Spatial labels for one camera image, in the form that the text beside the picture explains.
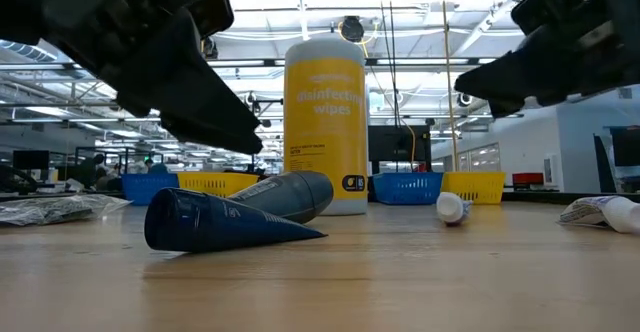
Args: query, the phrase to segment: yellow wipes container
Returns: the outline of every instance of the yellow wipes container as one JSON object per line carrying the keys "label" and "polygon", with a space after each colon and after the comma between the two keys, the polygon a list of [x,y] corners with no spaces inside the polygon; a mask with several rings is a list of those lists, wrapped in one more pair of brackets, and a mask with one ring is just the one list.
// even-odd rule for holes
{"label": "yellow wipes container", "polygon": [[285,62],[284,169],[329,177],[324,215],[367,210],[367,98],[362,50],[340,39],[312,39]]}
{"label": "yellow wipes container", "polygon": [[258,182],[257,175],[218,172],[178,172],[180,188],[229,197]]}
{"label": "yellow wipes container", "polygon": [[441,191],[474,204],[500,204],[505,177],[504,172],[447,172]]}

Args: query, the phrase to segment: yellow basket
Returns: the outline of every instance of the yellow basket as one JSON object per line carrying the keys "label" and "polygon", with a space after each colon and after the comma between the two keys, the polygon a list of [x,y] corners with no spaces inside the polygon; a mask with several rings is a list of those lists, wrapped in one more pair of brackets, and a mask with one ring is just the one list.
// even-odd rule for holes
{"label": "yellow basket", "polygon": [[447,172],[441,191],[475,204],[500,204],[504,179],[504,172]]}
{"label": "yellow basket", "polygon": [[178,172],[180,188],[228,197],[254,185],[257,175],[218,172]]}

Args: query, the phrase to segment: plastic basket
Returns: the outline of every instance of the plastic basket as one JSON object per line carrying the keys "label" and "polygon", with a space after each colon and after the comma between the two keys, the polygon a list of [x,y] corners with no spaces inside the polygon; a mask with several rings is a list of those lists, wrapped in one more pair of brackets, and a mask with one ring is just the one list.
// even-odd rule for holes
{"label": "plastic basket", "polygon": [[228,197],[254,185],[257,175],[244,173],[178,172],[180,188]]}
{"label": "plastic basket", "polygon": [[174,173],[122,175],[124,195],[134,206],[149,205],[153,196],[167,187],[179,187],[178,176]]}
{"label": "plastic basket", "polygon": [[388,205],[434,204],[440,195],[442,173],[380,173],[373,176],[378,201]]}
{"label": "plastic basket", "polygon": [[504,172],[447,172],[442,192],[455,193],[474,204],[500,204],[504,179]]}

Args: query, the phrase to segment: red object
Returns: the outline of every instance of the red object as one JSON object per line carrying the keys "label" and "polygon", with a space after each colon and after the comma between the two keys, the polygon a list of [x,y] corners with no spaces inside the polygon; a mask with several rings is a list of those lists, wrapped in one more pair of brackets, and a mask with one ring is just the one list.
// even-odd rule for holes
{"label": "red object", "polygon": [[542,173],[514,173],[512,175],[513,185],[543,185],[544,174]]}

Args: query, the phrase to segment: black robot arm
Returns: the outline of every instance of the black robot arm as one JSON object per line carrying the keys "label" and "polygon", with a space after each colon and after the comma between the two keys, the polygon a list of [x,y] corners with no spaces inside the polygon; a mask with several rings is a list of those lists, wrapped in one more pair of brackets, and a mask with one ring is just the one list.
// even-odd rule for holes
{"label": "black robot arm", "polygon": [[233,23],[229,0],[0,0],[0,38],[45,39],[113,87],[136,117],[160,111],[176,138],[262,149],[258,119],[209,67],[200,41]]}
{"label": "black robot arm", "polygon": [[488,100],[494,117],[640,83],[640,0],[523,0],[511,12],[525,40],[460,76],[457,91]]}

